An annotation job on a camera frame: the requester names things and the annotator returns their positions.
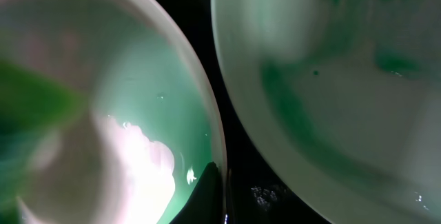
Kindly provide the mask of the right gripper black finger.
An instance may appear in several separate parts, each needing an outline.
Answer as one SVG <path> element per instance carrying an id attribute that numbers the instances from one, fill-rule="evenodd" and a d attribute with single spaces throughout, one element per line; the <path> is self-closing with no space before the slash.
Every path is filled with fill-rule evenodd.
<path id="1" fill-rule="evenodd" d="M 223 182 L 215 162 L 206 165 L 194 191 L 170 224 L 221 224 Z"/>

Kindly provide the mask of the white plate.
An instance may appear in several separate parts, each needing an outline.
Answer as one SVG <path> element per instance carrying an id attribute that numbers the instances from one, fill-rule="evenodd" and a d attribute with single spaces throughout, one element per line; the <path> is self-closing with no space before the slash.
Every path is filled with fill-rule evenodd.
<path id="1" fill-rule="evenodd" d="M 206 165 L 225 184 L 207 75 L 156 0 L 1 0 L 1 61 L 81 94 L 41 139 L 19 223 L 170 223 Z"/>

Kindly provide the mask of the green wavy sponge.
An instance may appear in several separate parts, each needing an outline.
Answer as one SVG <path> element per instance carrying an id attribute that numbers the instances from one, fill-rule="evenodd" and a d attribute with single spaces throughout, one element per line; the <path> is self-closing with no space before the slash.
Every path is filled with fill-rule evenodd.
<path id="1" fill-rule="evenodd" d="M 1 222 L 19 223 L 16 196 L 26 189 L 26 167 L 47 133 L 85 107 L 81 94 L 39 73 L 1 61 Z"/>

